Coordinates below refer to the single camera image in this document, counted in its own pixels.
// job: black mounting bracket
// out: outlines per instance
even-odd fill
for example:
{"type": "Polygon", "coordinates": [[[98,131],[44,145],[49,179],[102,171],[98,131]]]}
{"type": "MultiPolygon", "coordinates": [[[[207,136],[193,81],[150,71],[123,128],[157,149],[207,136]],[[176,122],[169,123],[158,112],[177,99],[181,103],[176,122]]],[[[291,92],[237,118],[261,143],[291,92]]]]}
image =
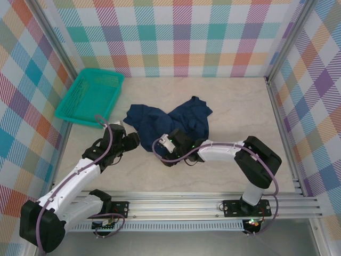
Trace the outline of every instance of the black mounting bracket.
{"type": "MultiPolygon", "coordinates": [[[[129,202],[128,201],[119,201],[119,202],[114,202],[111,201],[111,209],[110,213],[118,213],[124,216],[124,218],[128,218],[128,212],[129,212],[129,202]]],[[[118,218],[112,218],[109,223],[105,226],[103,226],[103,222],[99,221],[93,221],[91,225],[91,229],[98,229],[101,231],[98,231],[98,235],[100,236],[106,236],[110,233],[110,231],[105,231],[105,230],[112,230],[115,227],[115,220],[118,220],[118,218]]]]}
{"type": "Polygon", "coordinates": [[[270,217],[272,215],[269,200],[266,199],[260,200],[257,205],[253,206],[250,215],[242,210],[241,200],[224,200],[223,210],[225,217],[270,217]]]}

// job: metal frame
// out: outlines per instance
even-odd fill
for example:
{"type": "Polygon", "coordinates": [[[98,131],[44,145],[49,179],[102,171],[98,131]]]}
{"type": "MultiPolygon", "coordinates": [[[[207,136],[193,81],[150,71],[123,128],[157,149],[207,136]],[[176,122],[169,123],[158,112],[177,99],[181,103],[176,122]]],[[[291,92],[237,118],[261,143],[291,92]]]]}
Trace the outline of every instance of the metal frame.
{"type": "MultiPolygon", "coordinates": [[[[322,212],[315,197],[304,197],[295,180],[295,193],[279,193],[279,219],[309,219],[320,218],[322,212]]],[[[245,218],[225,218],[219,205],[222,200],[235,200],[240,193],[167,193],[167,192],[115,192],[106,191],[114,201],[129,201],[128,221],[193,221],[193,220],[242,220],[245,218]]],[[[77,203],[88,195],[83,191],[74,200],[77,203]]],[[[270,202],[272,212],[276,202],[272,197],[270,202]]]]}
{"type": "Polygon", "coordinates": [[[268,80],[273,81],[274,77],[281,69],[286,57],[288,56],[288,53],[290,52],[292,46],[296,43],[296,40],[298,39],[304,25],[306,24],[318,1],[319,0],[306,0],[292,31],[287,37],[281,52],[272,66],[272,69],[268,75],[268,80]]]}
{"type": "Polygon", "coordinates": [[[46,38],[54,48],[55,52],[58,54],[59,59],[63,63],[66,71],[68,72],[69,76],[72,80],[75,80],[78,76],[71,60],[69,59],[63,45],[58,39],[57,34],[55,33],[53,27],[51,26],[50,22],[48,21],[47,17],[41,6],[37,3],[36,0],[25,0],[27,6],[30,8],[32,14],[38,21],[39,25],[41,26],[46,38]]]}
{"type": "Polygon", "coordinates": [[[291,174],[293,176],[294,179],[298,179],[298,181],[301,182],[301,189],[303,192],[304,196],[308,196],[308,192],[304,186],[304,182],[303,182],[303,178],[301,173],[298,171],[298,164],[296,162],[295,159],[295,154],[294,151],[290,145],[290,140],[289,140],[289,134],[286,130],[285,124],[283,119],[281,118],[280,112],[279,112],[279,106],[277,101],[275,100],[275,95],[274,92],[272,90],[271,84],[269,83],[269,81],[267,79],[265,79],[265,83],[266,83],[266,88],[267,88],[267,92],[269,94],[269,98],[271,101],[271,105],[272,105],[272,109],[273,109],[273,113],[275,115],[275,119],[277,122],[277,127],[279,130],[279,134],[281,136],[281,140],[282,140],[282,144],[284,146],[284,150],[288,159],[288,164],[291,170],[291,174]]]}

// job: plaid fabric backdrop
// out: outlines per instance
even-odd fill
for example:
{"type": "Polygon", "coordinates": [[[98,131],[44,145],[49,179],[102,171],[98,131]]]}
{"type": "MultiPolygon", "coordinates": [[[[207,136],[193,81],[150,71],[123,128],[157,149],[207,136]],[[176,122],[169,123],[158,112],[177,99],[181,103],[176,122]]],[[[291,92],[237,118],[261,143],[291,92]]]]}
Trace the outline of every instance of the plaid fabric backdrop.
{"type": "Polygon", "coordinates": [[[341,251],[341,1],[320,0],[275,78],[291,144],[341,251]]]}
{"type": "Polygon", "coordinates": [[[54,111],[72,84],[23,0],[0,0],[0,255],[18,255],[20,209],[47,190],[66,123],[54,111]]]}
{"type": "Polygon", "coordinates": [[[39,1],[78,70],[127,77],[262,77],[304,2],[39,1]]]}

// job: plaid wall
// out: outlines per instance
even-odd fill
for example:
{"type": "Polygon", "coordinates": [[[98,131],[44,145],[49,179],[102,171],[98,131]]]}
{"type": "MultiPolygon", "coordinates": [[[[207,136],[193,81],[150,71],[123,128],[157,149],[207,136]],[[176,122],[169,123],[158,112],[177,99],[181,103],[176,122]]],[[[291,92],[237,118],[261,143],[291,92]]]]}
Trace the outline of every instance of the plaid wall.
{"type": "Polygon", "coordinates": [[[39,0],[78,70],[127,77],[264,76],[303,1],[39,0]]]}
{"type": "Polygon", "coordinates": [[[341,252],[341,1],[320,0],[274,91],[309,195],[341,252]]]}
{"type": "Polygon", "coordinates": [[[290,35],[291,30],[293,29],[294,24],[295,24],[295,22],[296,22],[296,20],[297,20],[297,18],[299,16],[299,14],[301,13],[302,7],[304,6],[305,2],[306,2],[306,0],[300,0],[299,1],[299,4],[296,7],[295,13],[291,17],[289,25],[288,25],[286,31],[284,32],[284,34],[283,34],[283,36],[282,36],[282,38],[281,38],[281,40],[280,40],[280,42],[279,42],[279,44],[278,44],[278,46],[276,48],[276,51],[275,51],[275,53],[274,53],[274,55],[273,55],[273,57],[272,57],[272,59],[270,61],[270,64],[269,64],[269,66],[267,68],[267,71],[266,71],[266,74],[265,74],[266,76],[270,73],[270,71],[271,71],[271,69],[273,67],[273,64],[275,63],[275,61],[276,61],[276,59],[278,57],[278,54],[281,52],[281,50],[282,50],[282,48],[284,46],[284,43],[286,42],[288,36],[290,35]]]}
{"type": "Polygon", "coordinates": [[[47,190],[71,80],[23,0],[0,0],[0,255],[18,255],[20,209],[47,190]]]}

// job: plastic basket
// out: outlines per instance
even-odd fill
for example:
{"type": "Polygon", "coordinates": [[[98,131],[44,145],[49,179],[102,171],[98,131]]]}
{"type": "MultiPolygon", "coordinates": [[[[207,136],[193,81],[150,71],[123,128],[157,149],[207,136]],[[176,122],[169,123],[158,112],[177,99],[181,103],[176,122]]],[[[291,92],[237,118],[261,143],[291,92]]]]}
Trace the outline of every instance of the plastic basket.
{"type": "Polygon", "coordinates": [[[102,127],[95,115],[108,119],[121,93],[124,75],[101,69],[83,69],[55,111],[73,123],[102,127]]]}

